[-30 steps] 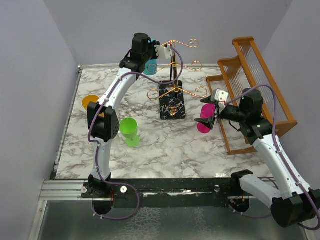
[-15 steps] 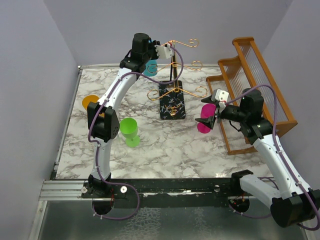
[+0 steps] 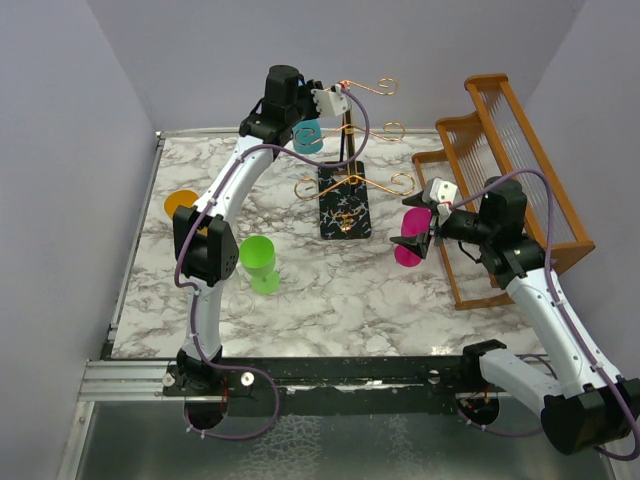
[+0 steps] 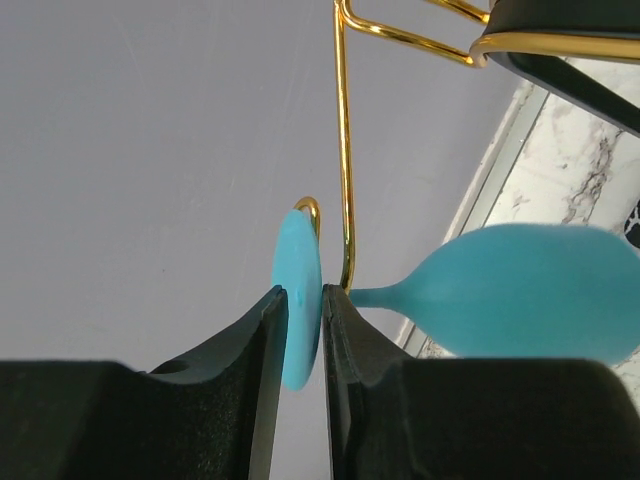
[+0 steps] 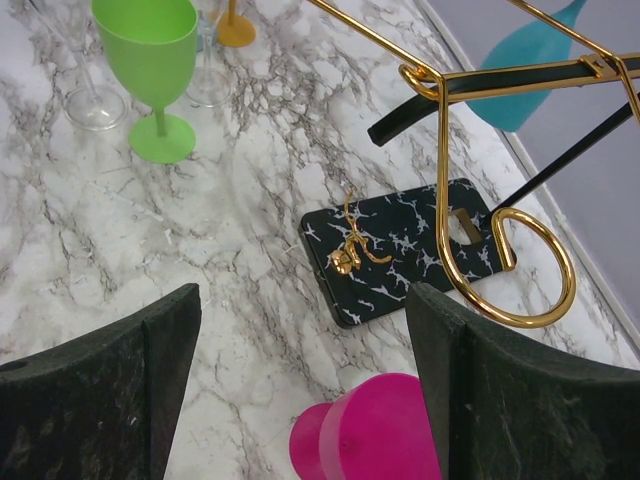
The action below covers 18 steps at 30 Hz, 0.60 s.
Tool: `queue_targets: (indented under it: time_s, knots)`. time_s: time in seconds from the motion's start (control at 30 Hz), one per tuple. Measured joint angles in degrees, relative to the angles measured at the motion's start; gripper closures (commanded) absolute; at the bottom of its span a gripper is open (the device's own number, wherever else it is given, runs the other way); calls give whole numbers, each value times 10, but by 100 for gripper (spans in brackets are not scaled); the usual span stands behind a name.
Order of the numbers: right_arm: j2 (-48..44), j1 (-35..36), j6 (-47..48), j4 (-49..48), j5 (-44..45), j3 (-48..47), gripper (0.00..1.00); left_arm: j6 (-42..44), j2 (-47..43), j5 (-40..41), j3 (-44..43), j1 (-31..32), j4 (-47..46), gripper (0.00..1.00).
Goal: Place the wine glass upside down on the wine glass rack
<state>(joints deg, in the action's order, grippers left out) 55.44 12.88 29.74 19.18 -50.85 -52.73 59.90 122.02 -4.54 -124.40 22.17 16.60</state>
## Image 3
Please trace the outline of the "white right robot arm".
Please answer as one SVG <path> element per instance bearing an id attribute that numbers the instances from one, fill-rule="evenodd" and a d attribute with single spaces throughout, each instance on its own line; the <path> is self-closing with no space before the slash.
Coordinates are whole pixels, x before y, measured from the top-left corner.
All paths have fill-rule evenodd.
<path id="1" fill-rule="evenodd" d="M 475 194 L 478 212 L 456 198 L 455 184 L 431 179 L 406 206 L 427 210 L 430 221 L 413 236 L 393 243 L 425 258 L 432 243 L 453 240 L 476 245 L 477 262 L 524 311 L 556 374 L 527 364 L 500 341 L 464 348 L 459 378 L 469 390 L 494 385 L 520 401 L 564 455 L 639 436 L 639 381 L 625 378 L 591 338 L 565 294 L 551 261 L 550 242 L 525 232 L 528 205 L 513 173 L 489 178 Z"/>

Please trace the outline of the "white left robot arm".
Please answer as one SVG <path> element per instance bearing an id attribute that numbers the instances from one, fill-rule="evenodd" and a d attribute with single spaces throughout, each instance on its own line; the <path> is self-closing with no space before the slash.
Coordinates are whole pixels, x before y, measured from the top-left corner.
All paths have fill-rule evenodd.
<path id="1" fill-rule="evenodd" d="M 322 89 L 320 81 L 306 80 L 294 67 L 272 66 L 264 94 L 240 123 L 220 174 L 191 207 L 179 206 L 173 214 L 174 283 L 189 294 L 187 332 L 176 362 L 199 394 L 214 392 L 221 380 L 215 365 L 222 354 L 221 297 L 239 259 L 232 225 L 255 182 L 291 140 L 294 126 L 320 116 L 314 95 Z"/>

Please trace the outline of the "orange wine glass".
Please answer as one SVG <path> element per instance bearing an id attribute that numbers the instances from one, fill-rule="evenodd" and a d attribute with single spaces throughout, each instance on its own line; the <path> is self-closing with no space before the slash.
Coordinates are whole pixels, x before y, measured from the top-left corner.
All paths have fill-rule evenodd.
<path id="1" fill-rule="evenodd" d="M 198 199 L 199 194 L 193 190 L 177 190 L 165 199 L 163 208 L 169 219 L 173 220 L 175 212 L 179 207 L 191 210 Z"/>

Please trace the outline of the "blue wine glass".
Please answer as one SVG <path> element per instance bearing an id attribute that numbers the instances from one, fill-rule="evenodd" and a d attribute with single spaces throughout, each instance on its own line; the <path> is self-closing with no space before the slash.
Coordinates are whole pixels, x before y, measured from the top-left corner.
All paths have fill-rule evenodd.
<path id="1" fill-rule="evenodd" d="M 318 153 L 324 145 L 322 130 L 317 119 L 304 120 L 292 130 L 294 151 L 301 155 Z"/>

